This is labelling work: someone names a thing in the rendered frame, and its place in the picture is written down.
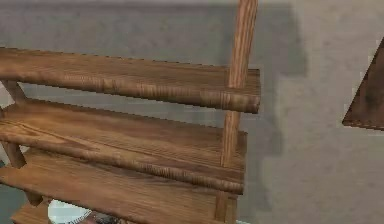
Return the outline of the brown wooden shelf unit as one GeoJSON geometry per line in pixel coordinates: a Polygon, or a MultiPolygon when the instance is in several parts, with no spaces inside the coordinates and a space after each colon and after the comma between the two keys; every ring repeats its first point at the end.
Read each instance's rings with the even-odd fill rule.
{"type": "Polygon", "coordinates": [[[16,224],[40,222],[58,199],[131,224],[235,224],[244,189],[242,113],[256,113],[260,80],[249,67],[258,0],[240,0],[229,67],[0,48],[0,183],[29,205],[16,224]],[[28,98],[25,83],[225,111],[222,127],[28,98]]]}

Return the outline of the white round dish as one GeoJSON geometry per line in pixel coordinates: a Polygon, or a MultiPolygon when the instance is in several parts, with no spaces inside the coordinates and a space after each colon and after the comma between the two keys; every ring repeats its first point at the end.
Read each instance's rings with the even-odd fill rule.
{"type": "Polygon", "coordinates": [[[91,214],[89,209],[59,200],[50,201],[47,212],[52,224],[79,224],[91,214]]]}

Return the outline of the dark brown wooden furniture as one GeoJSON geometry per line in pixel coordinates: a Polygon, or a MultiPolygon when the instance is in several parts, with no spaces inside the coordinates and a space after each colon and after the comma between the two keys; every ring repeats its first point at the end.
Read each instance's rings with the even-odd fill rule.
{"type": "Polygon", "coordinates": [[[384,37],[380,41],[342,124],[384,131],[384,37]]]}

